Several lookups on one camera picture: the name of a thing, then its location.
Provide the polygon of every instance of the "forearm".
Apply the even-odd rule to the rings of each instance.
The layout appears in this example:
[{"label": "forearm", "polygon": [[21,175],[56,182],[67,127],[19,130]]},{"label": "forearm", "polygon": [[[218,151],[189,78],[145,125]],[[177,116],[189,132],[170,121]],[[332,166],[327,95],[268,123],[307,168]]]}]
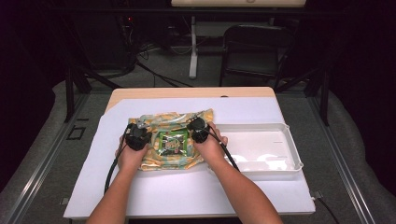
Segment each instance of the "forearm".
[{"label": "forearm", "polygon": [[235,170],[227,161],[209,164],[238,217],[243,223],[281,223],[281,219],[262,190]]},{"label": "forearm", "polygon": [[118,172],[87,223],[124,223],[129,191],[135,173]]}]

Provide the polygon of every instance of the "white table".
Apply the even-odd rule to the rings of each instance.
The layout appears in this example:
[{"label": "white table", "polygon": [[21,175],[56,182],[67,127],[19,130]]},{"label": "white table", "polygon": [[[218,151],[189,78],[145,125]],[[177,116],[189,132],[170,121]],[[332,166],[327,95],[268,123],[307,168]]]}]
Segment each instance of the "white table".
[{"label": "white table", "polygon": [[[208,108],[214,109],[215,123],[284,122],[274,92],[269,88],[115,90],[100,120],[64,217],[87,218],[103,197],[107,172],[128,118]],[[303,171],[288,178],[272,176],[255,183],[279,214],[315,212]],[[131,186],[126,215],[131,218],[228,217],[235,216],[235,212],[219,181],[208,172],[207,164],[200,163],[189,170],[139,171]]]}]

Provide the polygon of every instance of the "hand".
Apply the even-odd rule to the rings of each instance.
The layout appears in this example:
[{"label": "hand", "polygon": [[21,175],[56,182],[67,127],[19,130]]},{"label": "hand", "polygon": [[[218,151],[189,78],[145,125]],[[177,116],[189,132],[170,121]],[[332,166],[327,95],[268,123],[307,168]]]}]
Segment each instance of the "hand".
[{"label": "hand", "polygon": [[[219,129],[216,128],[216,125],[213,122],[208,122],[207,124],[211,127],[210,132],[215,134],[218,139],[227,146],[228,138],[226,136],[221,136]],[[209,165],[213,161],[224,160],[224,151],[222,150],[219,141],[211,134],[203,143],[194,142],[194,147],[201,153],[201,156],[207,163],[209,163]]]},{"label": "hand", "polygon": [[146,144],[143,147],[143,149],[135,151],[135,150],[131,149],[125,143],[125,140],[124,140],[124,142],[122,143],[122,148],[123,148],[123,151],[121,152],[121,154],[119,156],[120,171],[135,172],[140,167],[143,157],[148,152],[149,144]]}]

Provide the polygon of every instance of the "yellow wrapping paper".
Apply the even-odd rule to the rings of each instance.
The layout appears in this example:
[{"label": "yellow wrapping paper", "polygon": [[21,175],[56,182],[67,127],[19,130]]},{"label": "yellow wrapping paper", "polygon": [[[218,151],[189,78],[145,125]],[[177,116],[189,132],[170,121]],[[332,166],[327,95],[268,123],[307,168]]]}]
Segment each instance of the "yellow wrapping paper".
[{"label": "yellow wrapping paper", "polygon": [[131,123],[144,122],[148,125],[148,132],[152,132],[150,149],[142,160],[140,169],[152,170],[176,170],[189,169],[203,161],[198,150],[193,146],[191,135],[187,137],[187,153],[176,155],[163,155],[159,152],[160,135],[171,131],[186,131],[187,125],[194,118],[202,118],[206,122],[213,121],[213,109],[195,113],[178,114],[176,112],[161,113],[156,115],[143,115],[140,118],[129,119]]}]

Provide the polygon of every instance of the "electronic device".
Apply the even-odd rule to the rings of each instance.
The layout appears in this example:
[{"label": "electronic device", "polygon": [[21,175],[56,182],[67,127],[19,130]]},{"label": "electronic device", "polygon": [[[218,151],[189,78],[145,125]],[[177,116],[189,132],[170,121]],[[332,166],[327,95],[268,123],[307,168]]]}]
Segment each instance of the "electronic device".
[{"label": "electronic device", "polygon": [[210,129],[212,129],[212,127],[207,125],[204,119],[201,118],[192,119],[192,121],[187,125],[187,129],[191,131],[191,138],[196,143],[203,143],[204,141],[206,141],[209,135],[212,135],[219,142],[221,148],[223,149],[224,153],[227,155],[228,160],[232,164],[233,168],[239,171],[239,168],[236,165],[235,161],[233,160],[233,157],[231,156],[227,147],[218,138],[218,136],[215,133],[215,130],[213,130],[213,133],[210,132]]},{"label": "electronic device", "polygon": [[144,125],[130,123],[125,133],[125,143],[131,149],[139,151],[151,140],[152,133],[149,133]]},{"label": "electronic device", "polygon": [[187,125],[187,129],[191,131],[191,138],[196,143],[203,143],[206,141],[210,133],[210,127],[206,124],[206,121],[201,118],[193,119]]}]

